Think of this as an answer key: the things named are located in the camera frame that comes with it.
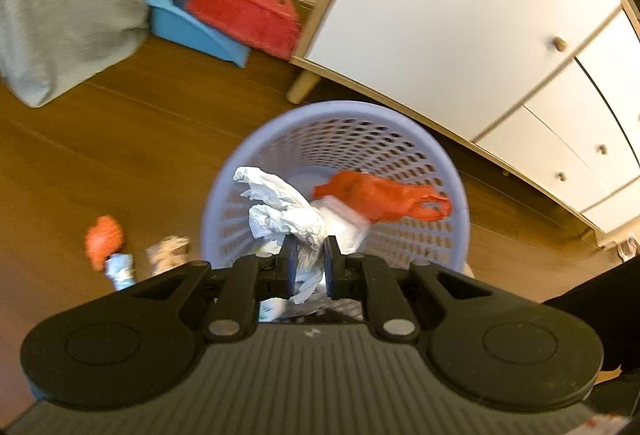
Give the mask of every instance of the red broom head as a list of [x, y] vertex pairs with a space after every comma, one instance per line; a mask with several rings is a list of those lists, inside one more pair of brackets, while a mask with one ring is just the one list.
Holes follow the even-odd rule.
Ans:
[[189, 12], [250, 47], [289, 59], [300, 36], [290, 0], [190, 0]]

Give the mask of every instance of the black fabric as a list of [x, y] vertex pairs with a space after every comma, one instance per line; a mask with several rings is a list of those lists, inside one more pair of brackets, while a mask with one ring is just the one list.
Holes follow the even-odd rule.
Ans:
[[545, 304], [582, 319], [598, 333], [603, 370], [640, 367], [640, 256]]
[[621, 373], [591, 390], [586, 403], [600, 413], [616, 413], [630, 417], [638, 410], [640, 369]]

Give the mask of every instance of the blue plastic wastebasket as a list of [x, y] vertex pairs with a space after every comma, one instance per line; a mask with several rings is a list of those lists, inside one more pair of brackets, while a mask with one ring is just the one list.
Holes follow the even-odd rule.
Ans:
[[233, 181], [239, 166], [257, 166], [283, 178], [310, 200], [313, 187], [340, 170], [361, 170], [404, 184], [431, 184], [452, 203], [442, 221], [405, 217], [369, 230], [364, 253], [391, 267], [433, 261], [462, 272], [469, 243], [469, 214], [458, 171], [438, 142], [408, 117], [380, 105], [332, 101], [290, 110], [256, 130], [218, 174], [207, 203], [202, 256], [229, 267], [255, 249], [246, 184]]

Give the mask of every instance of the plastic bag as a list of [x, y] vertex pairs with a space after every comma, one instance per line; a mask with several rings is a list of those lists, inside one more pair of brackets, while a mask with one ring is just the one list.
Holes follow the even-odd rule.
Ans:
[[[340, 171], [327, 184], [314, 188], [314, 199], [327, 195], [334, 195], [373, 223], [395, 222], [402, 217], [438, 221], [451, 213], [451, 202], [433, 186], [400, 184], [357, 171]], [[424, 203], [437, 203], [440, 209]]]
[[332, 195], [314, 200], [311, 205], [324, 219], [325, 237], [333, 235], [343, 255], [355, 253], [360, 248], [371, 222]]

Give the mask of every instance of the orange toy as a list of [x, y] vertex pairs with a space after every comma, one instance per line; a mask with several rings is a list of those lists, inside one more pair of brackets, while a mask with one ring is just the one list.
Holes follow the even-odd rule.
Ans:
[[117, 252], [123, 243], [124, 233], [116, 219], [110, 215], [98, 217], [84, 237], [84, 249], [91, 260], [91, 267], [103, 271], [104, 261]]
[[[314, 199], [334, 195], [372, 223], [395, 222], [402, 217], [438, 221], [451, 213], [451, 202], [438, 195], [433, 186], [400, 184], [368, 173], [340, 171], [322, 186], [314, 188]], [[436, 202], [440, 209], [426, 208]]]

